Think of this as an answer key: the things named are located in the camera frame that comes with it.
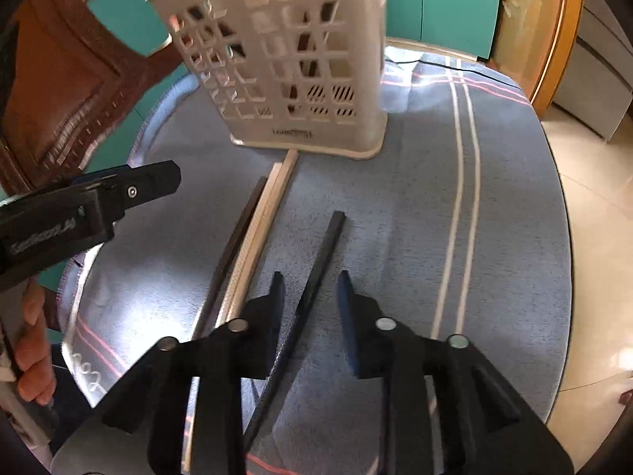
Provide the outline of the person's left hand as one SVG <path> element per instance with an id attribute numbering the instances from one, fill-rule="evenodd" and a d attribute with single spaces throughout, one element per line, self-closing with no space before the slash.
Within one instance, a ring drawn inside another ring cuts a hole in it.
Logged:
<path id="1" fill-rule="evenodd" d="M 18 395 L 26 402 L 35 402 L 42 407 L 50 403 L 57 385 L 47 338 L 44 304 L 44 289 L 35 279 L 31 279 L 23 295 L 25 326 L 14 348 L 17 367 L 21 370 Z"/>

